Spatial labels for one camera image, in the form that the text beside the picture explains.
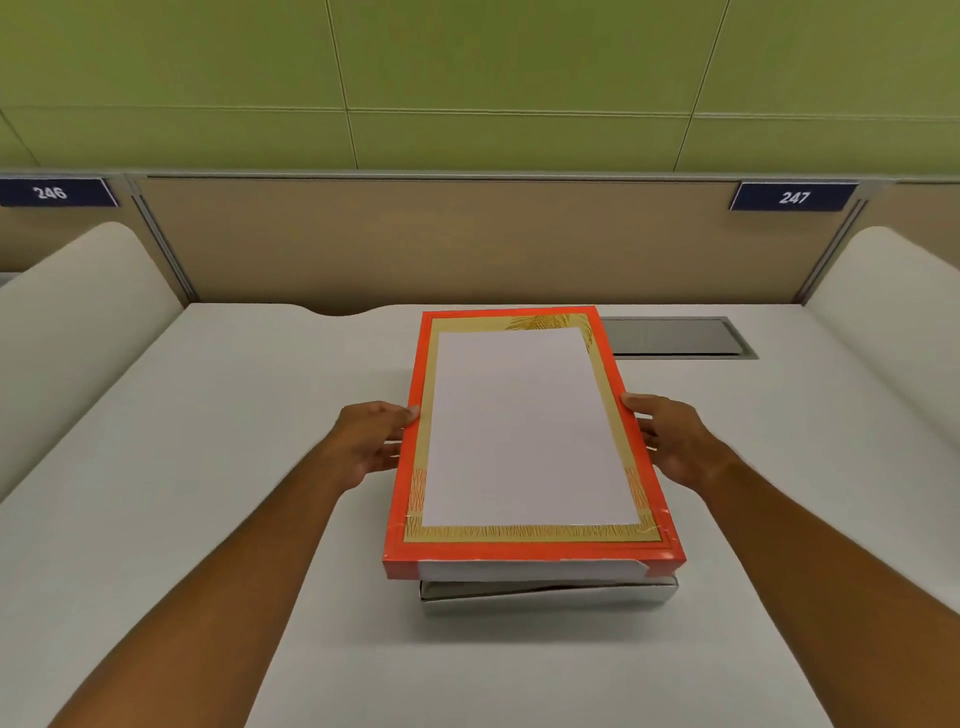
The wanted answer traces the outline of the person's left hand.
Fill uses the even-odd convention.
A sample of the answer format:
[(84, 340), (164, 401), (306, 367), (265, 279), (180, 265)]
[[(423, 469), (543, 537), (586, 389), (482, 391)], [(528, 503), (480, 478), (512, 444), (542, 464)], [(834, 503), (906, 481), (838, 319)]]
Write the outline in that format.
[(387, 425), (373, 417), (370, 401), (343, 407), (333, 427), (317, 446), (323, 473), (339, 495), (357, 487), (372, 473), (394, 470), (402, 439), (410, 425)]

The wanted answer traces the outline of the person's right hand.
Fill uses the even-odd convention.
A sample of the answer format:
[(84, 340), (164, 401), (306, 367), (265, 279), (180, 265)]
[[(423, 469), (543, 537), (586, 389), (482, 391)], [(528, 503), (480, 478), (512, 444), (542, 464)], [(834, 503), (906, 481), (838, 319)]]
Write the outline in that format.
[(693, 406), (665, 398), (662, 418), (639, 418), (633, 413), (648, 455), (668, 480), (702, 497), (742, 460), (706, 427)]

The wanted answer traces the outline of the red gold-bordered box lid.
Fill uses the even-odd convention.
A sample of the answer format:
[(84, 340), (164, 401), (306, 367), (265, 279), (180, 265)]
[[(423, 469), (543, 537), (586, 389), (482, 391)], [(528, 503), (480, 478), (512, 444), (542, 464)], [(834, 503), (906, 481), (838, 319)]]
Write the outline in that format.
[[(423, 523), (430, 408), (440, 333), (579, 327), (605, 402), (630, 492), (641, 517), (634, 526), (425, 527)], [(418, 580), (427, 561), (639, 561), (655, 576), (676, 575), (687, 562), (636, 415), (594, 306), (429, 311), (422, 315), (409, 404), (418, 419), (402, 439), (382, 562), (391, 579)]]

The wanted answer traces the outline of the person's right forearm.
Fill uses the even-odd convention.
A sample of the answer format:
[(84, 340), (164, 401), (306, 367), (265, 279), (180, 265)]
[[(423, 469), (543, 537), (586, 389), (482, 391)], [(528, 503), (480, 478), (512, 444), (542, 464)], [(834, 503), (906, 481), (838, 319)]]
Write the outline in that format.
[(960, 613), (728, 446), (697, 492), (834, 728), (960, 728)]

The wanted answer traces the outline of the person's left forearm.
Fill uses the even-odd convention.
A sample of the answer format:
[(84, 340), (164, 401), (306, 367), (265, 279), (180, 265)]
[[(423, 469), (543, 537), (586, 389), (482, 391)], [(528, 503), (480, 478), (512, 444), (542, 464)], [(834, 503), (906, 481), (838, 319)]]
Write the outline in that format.
[(330, 517), (367, 474), (319, 445), (146, 613), (49, 728), (243, 728)]

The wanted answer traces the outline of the white paper sheet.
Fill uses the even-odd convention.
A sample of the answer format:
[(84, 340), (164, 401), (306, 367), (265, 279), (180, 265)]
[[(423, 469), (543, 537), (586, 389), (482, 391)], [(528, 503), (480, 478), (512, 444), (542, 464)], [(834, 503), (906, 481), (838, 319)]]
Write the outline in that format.
[(633, 527), (579, 326), (438, 334), (426, 528)]

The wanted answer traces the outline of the beige desk partition panel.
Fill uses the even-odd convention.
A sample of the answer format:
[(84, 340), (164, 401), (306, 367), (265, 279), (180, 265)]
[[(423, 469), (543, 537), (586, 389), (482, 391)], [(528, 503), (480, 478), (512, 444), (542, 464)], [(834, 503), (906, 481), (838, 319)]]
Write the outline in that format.
[(734, 211), (735, 180), (146, 176), (203, 303), (326, 314), (398, 305), (793, 302), (838, 211)]

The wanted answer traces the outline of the white box base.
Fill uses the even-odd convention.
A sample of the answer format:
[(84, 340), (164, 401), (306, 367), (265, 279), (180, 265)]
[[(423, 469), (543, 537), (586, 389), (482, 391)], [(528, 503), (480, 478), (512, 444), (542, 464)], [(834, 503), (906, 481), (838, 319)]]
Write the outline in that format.
[(425, 612), (555, 611), (659, 606), (679, 589), (675, 574), (640, 561), (427, 561), (418, 567)]

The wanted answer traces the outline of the blue number sign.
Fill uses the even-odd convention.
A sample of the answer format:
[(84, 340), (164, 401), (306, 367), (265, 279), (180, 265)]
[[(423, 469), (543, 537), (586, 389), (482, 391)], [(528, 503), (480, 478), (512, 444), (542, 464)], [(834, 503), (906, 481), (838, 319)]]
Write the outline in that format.
[(116, 209), (120, 203), (101, 176), (0, 176), (0, 208)]
[(846, 180), (743, 180), (731, 198), (731, 212), (838, 213), (858, 189)]

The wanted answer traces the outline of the white curved side divider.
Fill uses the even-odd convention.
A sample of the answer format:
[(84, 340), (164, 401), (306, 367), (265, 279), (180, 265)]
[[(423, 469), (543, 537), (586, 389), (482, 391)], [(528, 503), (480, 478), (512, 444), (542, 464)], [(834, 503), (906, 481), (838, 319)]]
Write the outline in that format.
[(115, 222), (0, 286), (0, 504), (184, 310)]
[(960, 269), (888, 226), (869, 226), (805, 306), (960, 451)]

